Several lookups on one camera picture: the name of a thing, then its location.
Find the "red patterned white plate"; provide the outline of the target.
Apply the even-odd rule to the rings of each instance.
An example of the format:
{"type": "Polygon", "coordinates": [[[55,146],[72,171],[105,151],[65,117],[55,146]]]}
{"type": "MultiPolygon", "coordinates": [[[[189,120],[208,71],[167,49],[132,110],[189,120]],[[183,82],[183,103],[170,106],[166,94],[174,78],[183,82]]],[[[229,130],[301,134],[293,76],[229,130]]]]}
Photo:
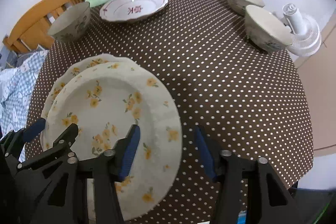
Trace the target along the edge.
{"type": "Polygon", "coordinates": [[[143,20],[163,10],[169,0],[110,0],[100,9],[100,18],[122,23],[143,20]]]}

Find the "blue checkered cloth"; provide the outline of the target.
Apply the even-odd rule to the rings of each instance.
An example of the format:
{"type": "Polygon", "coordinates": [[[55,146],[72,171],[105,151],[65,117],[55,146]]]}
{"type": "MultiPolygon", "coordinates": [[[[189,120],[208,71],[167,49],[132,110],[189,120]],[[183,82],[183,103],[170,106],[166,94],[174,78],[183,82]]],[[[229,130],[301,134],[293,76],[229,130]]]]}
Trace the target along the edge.
{"type": "Polygon", "coordinates": [[[1,137],[26,126],[33,90],[48,54],[40,50],[22,56],[15,68],[1,71],[1,137]]]}

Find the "yellow floral plate bottom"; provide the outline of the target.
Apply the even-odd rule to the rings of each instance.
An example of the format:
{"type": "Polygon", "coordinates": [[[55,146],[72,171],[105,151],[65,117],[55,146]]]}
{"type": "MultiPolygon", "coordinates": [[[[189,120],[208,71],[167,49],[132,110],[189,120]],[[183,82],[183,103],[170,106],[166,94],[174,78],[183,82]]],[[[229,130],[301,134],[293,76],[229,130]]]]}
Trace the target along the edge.
{"type": "MultiPolygon", "coordinates": [[[[117,68],[119,63],[131,63],[132,68],[131,71],[134,71],[135,66],[137,64],[132,61],[129,58],[126,57],[115,57],[110,54],[104,53],[98,56],[94,57],[88,57],[78,63],[75,63],[74,65],[70,66],[67,71],[59,77],[56,82],[54,83],[52,90],[50,91],[46,101],[45,101],[45,106],[42,111],[42,116],[41,118],[44,118],[45,120],[47,119],[49,112],[51,110],[54,110],[54,107],[56,106],[56,97],[58,94],[60,94],[61,91],[65,91],[65,86],[70,82],[70,80],[75,79],[78,80],[81,78],[79,76],[80,73],[82,73],[84,70],[88,68],[95,67],[96,65],[100,64],[105,64],[105,63],[116,63],[115,65],[112,65],[112,68],[117,68]]],[[[125,100],[124,102],[126,104],[130,103],[129,106],[126,106],[126,112],[130,112],[131,110],[135,111],[133,99],[131,98],[132,95],[129,96],[130,99],[125,100]]],[[[65,125],[70,125],[71,123],[76,123],[78,122],[77,116],[75,114],[67,114],[67,117],[64,120],[65,125]]],[[[117,136],[117,128],[114,125],[111,125],[109,122],[106,124],[104,131],[101,135],[97,135],[97,137],[93,137],[93,142],[92,142],[92,153],[93,155],[98,156],[100,153],[102,153],[105,148],[110,149],[110,144],[108,143],[110,141],[109,138],[109,133],[111,129],[111,133],[117,136]]],[[[41,133],[40,141],[41,145],[43,147],[43,151],[46,151],[51,147],[51,142],[47,141],[47,126],[46,129],[43,130],[41,133]]]]}

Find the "wooden chair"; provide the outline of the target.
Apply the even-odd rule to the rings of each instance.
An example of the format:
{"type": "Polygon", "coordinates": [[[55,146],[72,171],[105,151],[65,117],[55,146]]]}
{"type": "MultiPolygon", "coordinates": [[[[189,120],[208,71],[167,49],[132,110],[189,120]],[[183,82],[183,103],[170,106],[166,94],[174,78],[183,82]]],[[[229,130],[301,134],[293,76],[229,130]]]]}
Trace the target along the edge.
{"type": "Polygon", "coordinates": [[[41,45],[49,49],[54,39],[47,35],[51,15],[57,19],[66,10],[84,0],[42,0],[30,8],[15,24],[9,36],[3,39],[4,46],[15,53],[28,53],[41,45]]]}

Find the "white desk fan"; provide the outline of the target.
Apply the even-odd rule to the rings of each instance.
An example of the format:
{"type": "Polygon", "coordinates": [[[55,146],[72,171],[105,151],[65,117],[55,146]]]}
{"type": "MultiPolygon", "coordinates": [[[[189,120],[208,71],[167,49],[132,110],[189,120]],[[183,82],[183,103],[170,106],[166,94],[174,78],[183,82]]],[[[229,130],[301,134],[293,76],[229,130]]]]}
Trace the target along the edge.
{"type": "Polygon", "coordinates": [[[281,21],[290,28],[292,44],[287,50],[298,57],[314,55],[322,44],[321,32],[317,21],[301,12],[293,3],[282,7],[284,17],[281,21]]]}

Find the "brown polka dot tablecloth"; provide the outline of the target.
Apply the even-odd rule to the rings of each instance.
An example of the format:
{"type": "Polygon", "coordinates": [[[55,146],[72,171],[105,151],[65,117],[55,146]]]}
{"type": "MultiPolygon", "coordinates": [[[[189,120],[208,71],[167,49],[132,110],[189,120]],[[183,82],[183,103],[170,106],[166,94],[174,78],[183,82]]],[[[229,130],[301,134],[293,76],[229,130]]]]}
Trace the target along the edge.
{"type": "Polygon", "coordinates": [[[155,74],[174,98],[183,125],[182,162],[167,196],[135,223],[208,221],[218,185],[205,175],[194,128],[243,158],[265,157],[286,186],[313,167],[309,108],[287,51],[247,42],[244,19],[226,0],[169,0],[145,20],[110,23],[91,11],[78,42],[54,43],[38,75],[27,121],[42,112],[54,82],[74,63],[102,53],[126,56],[155,74]]]}

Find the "yellow floral plate top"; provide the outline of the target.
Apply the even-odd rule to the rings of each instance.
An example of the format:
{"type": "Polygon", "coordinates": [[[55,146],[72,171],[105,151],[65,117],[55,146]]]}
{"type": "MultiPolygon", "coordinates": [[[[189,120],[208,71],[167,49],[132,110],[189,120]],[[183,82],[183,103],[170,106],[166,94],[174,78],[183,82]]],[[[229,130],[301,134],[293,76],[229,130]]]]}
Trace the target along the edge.
{"type": "Polygon", "coordinates": [[[126,137],[132,125],[140,127],[129,176],[116,184],[123,218],[129,221],[149,212],[172,187],[182,157],[182,128],[177,107],[159,79],[139,65],[131,71],[131,63],[112,68],[115,64],[88,68],[79,74],[80,79],[66,84],[46,119],[46,137],[52,145],[69,126],[64,122],[67,114],[75,114],[79,134],[72,151],[85,160],[97,157],[92,153],[92,140],[108,122],[117,128],[117,136],[109,130],[110,149],[126,137]],[[135,111],[126,112],[130,103],[124,101],[130,95],[135,111]]]}

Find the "beige cabinet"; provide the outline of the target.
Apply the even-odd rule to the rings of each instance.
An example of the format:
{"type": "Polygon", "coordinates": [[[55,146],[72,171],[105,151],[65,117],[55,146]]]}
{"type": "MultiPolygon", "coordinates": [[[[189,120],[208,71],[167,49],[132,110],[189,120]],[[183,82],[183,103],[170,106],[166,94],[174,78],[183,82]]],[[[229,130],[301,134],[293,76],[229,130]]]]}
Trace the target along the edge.
{"type": "Polygon", "coordinates": [[[316,157],[335,153],[335,14],[321,36],[317,53],[294,62],[310,110],[316,157]]]}

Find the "yellow floral plate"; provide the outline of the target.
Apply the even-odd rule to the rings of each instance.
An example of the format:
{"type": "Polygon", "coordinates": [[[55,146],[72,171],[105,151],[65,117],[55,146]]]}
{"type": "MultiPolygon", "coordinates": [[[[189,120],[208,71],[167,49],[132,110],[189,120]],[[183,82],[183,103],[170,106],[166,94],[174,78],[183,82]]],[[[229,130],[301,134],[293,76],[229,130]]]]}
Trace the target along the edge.
{"type": "MultiPolygon", "coordinates": [[[[56,97],[58,94],[60,94],[61,91],[65,91],[65,86],[70,82],[70,80],[75,79],[78,80],[81,78],[79,76],[80,73],[82,73],[84,70],[88,68],[95,67],[96,65],[100,64],[105,64],[105,63],[116,63],[115,65],[112,65],[112,68],[117,68],[119,63],[131,63],[132,68],[131,71],[134,71],[135,66],[137,64],[132,61],[129,58],[126,57],[115,57],[110,54],[104,53],[98,56],[94,57],[88,57],[78,63],[75,63],[74,65],[70,66],[67,71],[59,77],[56,82],[54,83],[52,90],[50,91],[46,101],[45,101],[45,106],[42,111],[42,116],[41,118],[44,118],[45,120],[47,119],[49,112],[51,110],[54,110],[54,107],[56,106],[56,97]]],[[[126,112],[130,112],[131,110],[135,111],[133,99],[131,98],[132,95],[129,96],[130,99],[125,100],[124,102],[126,104],[130,103],[129,106],[126,106],[126,112]]],[[[67,114],[67,117],[64,120],[65,125],[70,125],[71,123],[76,123],[78,122],[77,116],[75,114],[67,114]]],[[[92,153],[93,155],[98,156],[100,153],[102,153],[105,148],[110,149],[110,144],[108,143],[110,141],[109,138],[109,133],[111,129],[111,133],[117,136],[117,128],[114,125],[111,125],[109,122],[106,124],[104,131],[101,135],[97,135],[97,137],[93,137],[93,142],[92,142],[92,153]]],[[[51,147],[51,142],[47,141],[47,126],[46,129],[43,130],[41,133],[40,141],[41,145],[43,147],[43,151],[46,151],[51,147]]]]}
{"type": "Polygon", "coordinates": [[[79,134],[72,151],[85,160],[97,157],[92,153],[92,140],[108,122],[117,128],[117,136],[109,130],[110,149],[126,137],[132,125],[140,127],[129,176],[116,184],[123,218],[129,221],[149,212],[172,187],[182,157],[182,128],[177,107],[159,79],[139,65],[131,71],[131,63],[112,68],[115,64],[88,68],[79,74],[80,79],[66,84],[46,119],[46,137],[52,145],[69,126],[64,122],[67,114],[75,114],[79,134]],[[130,103],[124,101],[130,95],[135,111],[126,112],[130,103]]]}

